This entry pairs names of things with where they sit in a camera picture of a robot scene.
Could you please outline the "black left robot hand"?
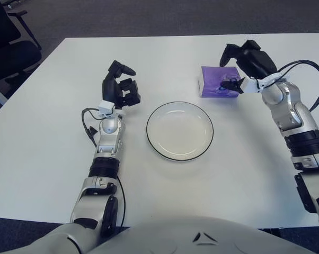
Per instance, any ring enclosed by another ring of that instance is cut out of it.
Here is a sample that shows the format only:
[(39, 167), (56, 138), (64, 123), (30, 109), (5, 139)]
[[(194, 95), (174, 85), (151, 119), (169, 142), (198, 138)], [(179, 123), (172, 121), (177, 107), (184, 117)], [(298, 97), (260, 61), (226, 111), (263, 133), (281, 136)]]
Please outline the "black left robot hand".
[(103, 100), (113, 103), (118, 110), (121, 110), (125, 106), (139, 104), (141, 100), (135, 80), (128, 78), (120, 82), (116, 81), (122, 74), (135, 76), (136, 72), (130, 67), (114, 60), (102, 82)]

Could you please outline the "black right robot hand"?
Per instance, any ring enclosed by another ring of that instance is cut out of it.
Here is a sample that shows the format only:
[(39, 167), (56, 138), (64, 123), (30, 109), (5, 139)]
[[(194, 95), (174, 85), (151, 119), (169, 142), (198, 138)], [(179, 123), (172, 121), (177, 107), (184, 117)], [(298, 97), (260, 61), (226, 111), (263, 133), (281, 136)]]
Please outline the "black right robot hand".
[(246, 77), (239, 81), (223, 82), (223, 87), (228, 90), (240, 94), (260, 93), (280, 77), (272, 59), (254, 40), (247, 40), (242, 46), (227, 44), (219, 65), (224, 67), (231, 59), (236, 60), (237, 66)]

